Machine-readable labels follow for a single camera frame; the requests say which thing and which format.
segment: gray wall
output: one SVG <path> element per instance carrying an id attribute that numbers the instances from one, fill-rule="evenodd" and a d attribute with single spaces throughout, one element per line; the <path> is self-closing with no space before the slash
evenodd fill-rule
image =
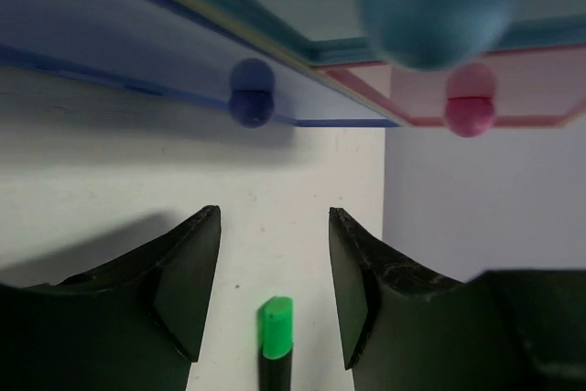
<path id="1" fill-rule="evenodd" d="M 387 243 L 446 275 L 586 267 L 586 119 L 566 129 L 388 130 Z"/>

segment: blue knob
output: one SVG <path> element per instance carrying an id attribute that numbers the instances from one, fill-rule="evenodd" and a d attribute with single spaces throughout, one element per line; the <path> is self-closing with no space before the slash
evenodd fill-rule
<path id="1" fill-rule="evenodd" d="M 264 61 L 247 59 L 236 64 L 230 74 L 230 87 L 228 106 L 235 122 L 258 128 L 271 120 L 275 112 L 275 75 Z"/>
<path id="2" fill-rule="evenodd" d="M 404 67 L 447 69 L 490 49 L 516 0 L 361 0 L 366 36 L 384 58 Z"/>

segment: pink sphere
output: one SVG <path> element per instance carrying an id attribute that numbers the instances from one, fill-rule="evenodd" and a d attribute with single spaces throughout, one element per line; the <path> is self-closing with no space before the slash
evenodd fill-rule
<path id="1" fill-rule="evenodd" d="M 473 63 L 457 69 L 446 85 L 445 125 L 462 137 L 486 132 L 494 125 L 495 93 L 496 78 L 489 67 Z"/>

